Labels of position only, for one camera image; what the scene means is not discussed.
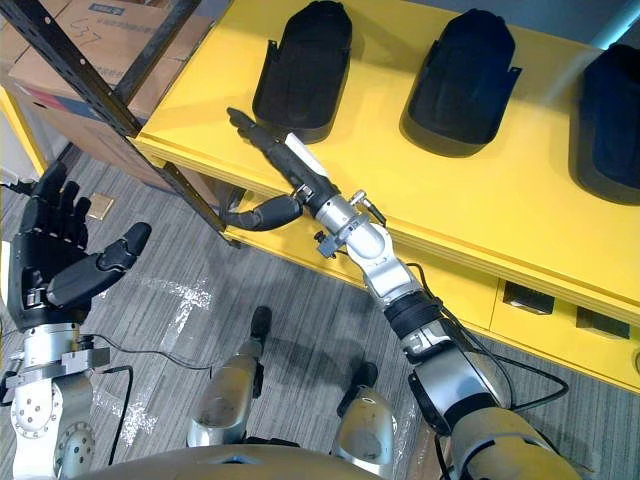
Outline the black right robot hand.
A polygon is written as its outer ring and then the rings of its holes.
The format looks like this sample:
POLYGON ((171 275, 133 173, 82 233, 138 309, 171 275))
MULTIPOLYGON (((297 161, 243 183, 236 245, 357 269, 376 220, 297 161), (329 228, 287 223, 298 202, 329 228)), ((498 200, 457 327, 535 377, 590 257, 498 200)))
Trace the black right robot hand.
POLYGON ((340 193, 325 174, 313 170, 289 146, 244 112, 228 107, 227 113, 238 134, 259 149, 294 189, 291 195, 273 197, 252 210, 221 211, 220 216, 227 225, 247 231, 274 230, 299 218, 305 207, 317 214, 328 200, 340 193))

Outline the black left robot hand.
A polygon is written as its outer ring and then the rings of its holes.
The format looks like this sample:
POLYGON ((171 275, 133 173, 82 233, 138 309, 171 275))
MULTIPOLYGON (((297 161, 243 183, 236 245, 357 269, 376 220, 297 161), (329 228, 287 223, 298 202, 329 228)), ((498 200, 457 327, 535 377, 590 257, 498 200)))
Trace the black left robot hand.
POLYGON ((64 164, 52 164, 30 191, 11 242, 6 305, 18 331, 82 324, 92 299, 117 283, 142 254, 152 228, 133 224, 104 250, 89 254, 86 216, 64 164))

